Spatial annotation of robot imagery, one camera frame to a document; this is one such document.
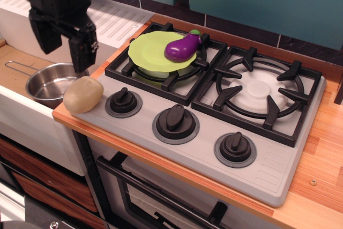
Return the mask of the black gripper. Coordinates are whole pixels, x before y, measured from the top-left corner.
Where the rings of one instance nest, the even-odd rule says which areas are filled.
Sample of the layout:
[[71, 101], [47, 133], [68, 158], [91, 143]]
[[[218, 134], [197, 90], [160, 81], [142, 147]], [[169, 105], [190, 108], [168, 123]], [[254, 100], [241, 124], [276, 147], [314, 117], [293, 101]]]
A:
[[45, 54], [62, 45], [61, 34], [69, 38], [73, 67], [81, 73], [95, 64], [98, 41], [95, 25], [87, 15], [91, 0], [28, 0], [29, 20]]

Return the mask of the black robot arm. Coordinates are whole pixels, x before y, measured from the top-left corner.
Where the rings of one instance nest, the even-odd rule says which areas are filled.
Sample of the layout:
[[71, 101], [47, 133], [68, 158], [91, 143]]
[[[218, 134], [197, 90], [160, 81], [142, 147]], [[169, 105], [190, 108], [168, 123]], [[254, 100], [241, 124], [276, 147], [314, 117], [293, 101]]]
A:
[[68, 39], [75, 72], [95, 64], [98, 41], [96, 27], [87, 14], [91, 0], [27, 0], [34, 35], [45, 54], [62, 46]]

